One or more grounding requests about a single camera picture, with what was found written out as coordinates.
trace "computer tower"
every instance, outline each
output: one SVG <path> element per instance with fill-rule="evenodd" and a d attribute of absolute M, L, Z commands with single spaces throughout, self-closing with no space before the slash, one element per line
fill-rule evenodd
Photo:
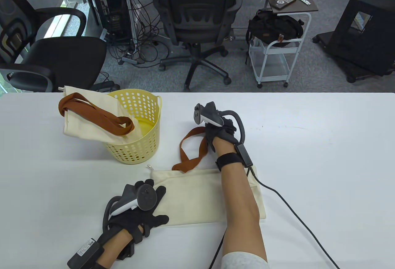
<path fill-rule="evenodd" d="M 131 24 L 126 0 L 94 0 L 103 28 L 110 34 L 111 43 L 130 44 Z"/>
<path fill-rule="evenodd" d="M 313 42 L 322 42 L 330 55 L 374 74 L 391 73 L 395 61 L 395 0 L 350 0 L 336 29 L 315 36 Z"/>

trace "chair base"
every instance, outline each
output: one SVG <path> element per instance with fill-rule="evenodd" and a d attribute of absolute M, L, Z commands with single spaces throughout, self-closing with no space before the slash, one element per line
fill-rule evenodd
<path fill-rule="evenodd" d="M 210 61 L 206 60 L 207 57 L 213 55 L 214 53 L 221 53 L 222 57 L 226 57 L 229 52 L 225 49 L 224 46 L 217 46 L 205 52 L 202 52 L 200 44 L 184 43 L 183 46 L 186 46 L 186 48 L 189 50 L 191 54 L 189 56 L 178 56 L 178 57 L 162 59 L 159 64 L 159 70 L 164 71 L 166 69 L 166 65 L 169 63 L 178 63 L 178 62 L 192 63 L 191 67 L 189 68 L 188 76 L 186 77 L 184 83 L 184 91 L 190 91 L 189 85 L 191 84 L 193 74 L 195 73 L 195 70 L 199 65 L 209 67 L 211 70 L 215 71 L 220 76 L 222 76 L 223 83 L 225 85 L 229 85 L 232 82 L 232 80 L 229 77 L 229 74 L 226 71 L 216 66 L 215 64 L 211 63 Z"/>
<path fill-rule="evenodd" d="M 120 90 L 120 85 L 114 83 L 112 80 L 94 84 L 89 90 L 97 92 L 112 92 Z"/>

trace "floor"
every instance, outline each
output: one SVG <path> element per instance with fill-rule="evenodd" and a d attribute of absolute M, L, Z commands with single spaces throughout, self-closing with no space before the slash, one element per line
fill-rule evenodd
<path fill-rule="evenodd" d="M 147 4 L 152 0 L 140 0 Z M 243 0 L 243 6 L 238 11 L 233 27 L 247 27 L 257 9 L 263 7 L 261 0 Z M 311 38 L 318 33 L 334 30 L 348 0 L 314 0 L 319 11 L 312 13 L 312 22 L 295 69 L 289 81 L 289 87 L 284 88 L 282 82 L 263 83 L 258 89 L 250 66 L 245 65 L 247 45 L 245 41 L 224 42 L 229 51 L 225 58 L 219 54 L 209 57 L 214 64 L 226 70 L 232 79 L 229 86 L 223 85 L 222 78 L 211 73 L 204 67 L 198 67 L 191 83 L 192 92 L 395 92 L 395 75 L 372 77 L 350 84 L 336 63 L 327 56 L 321 48 L 312 43 Z M 157 15 L 152 5 L 147 7 L 151 18 Z M 72 35 L 71 25 L 66 35 Z M 240 35 L 245 29 L 237 29 Z M 187 54 L 186 50 L 172 46 L 168 39 L 160 38 L 170 47 L 171 56 Z M 159 46 L 159 58 L 166 55 L 164 47 Z M 146 56 L 153 56 L 152 49 L 147 49 Z M 107 54 L 102 71 L 110 74 L 110 79 L 120 84 L 122 88 L 138 88 L 156 92 L 176 92 L 183 90 L 183 84 L 188 73 L 188 64 L 168 66 L 161 72 L 157 66 L 138 69 L 132 65 L 118 65 L 117 61 Z"/>

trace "mesh chair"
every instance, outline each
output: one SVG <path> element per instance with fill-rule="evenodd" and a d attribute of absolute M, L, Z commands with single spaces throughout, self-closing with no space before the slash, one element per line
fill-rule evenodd
<path fill-rule="evenodd" d="M 183 42 L 189 56 L 162 59 L 160 70 L 166 65 L 176 62 L 190 62 L 184 90 L 189 91 L 193 74 L 198 65 L 209 67 L 223 77 L 225 85 L 231 83 L 226 71 L 206 60 L 206 57 L 220 53 L 223 57 L 228 54 L 224 46 L 217 46 L 208 51 L 201 51 L 202 43 L 221 45 L 229 35 L 231 25 L 240 9 L 243 0 L 153 0 L 154 6 L 162 19 L 166 35 L 174 45 Z"/>
<path fill-rule="evenodd" d="M 57 15 L 80 19 L 77 36 L 35 42 L 40 26 Z M 34 92 L 55 92 L 65 85 L 90 90 L 117 90 L 112 81 L 94 85 L 106 58 L 106 43 L 81 36 L 84 13 L 73 8 L 35 10 L 27 0 L 0 0 L 0 73 L 13 87 Z M 21 64 L 19 54 L 29 46 Z"/>

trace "brown tabletop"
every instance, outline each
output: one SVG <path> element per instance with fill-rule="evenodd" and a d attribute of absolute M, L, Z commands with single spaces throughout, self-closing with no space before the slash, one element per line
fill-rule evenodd
<path fill-rule="evenodd" d="M 287 5 L 285 8 L 278 10 L 272 5 L 274 4 L 275 0 L 268 0 L 270 7 L 273 10 L 273 13 L 300 13 L 300 12 L 316 12 L 318 11 L 318 8 L 316 4 L 314 3 L 314 0 L 308 0 L 311 2 L 311 5 L 306 5 L 304 2 L 301 0 L 296 0 L 290 5 Z"/>

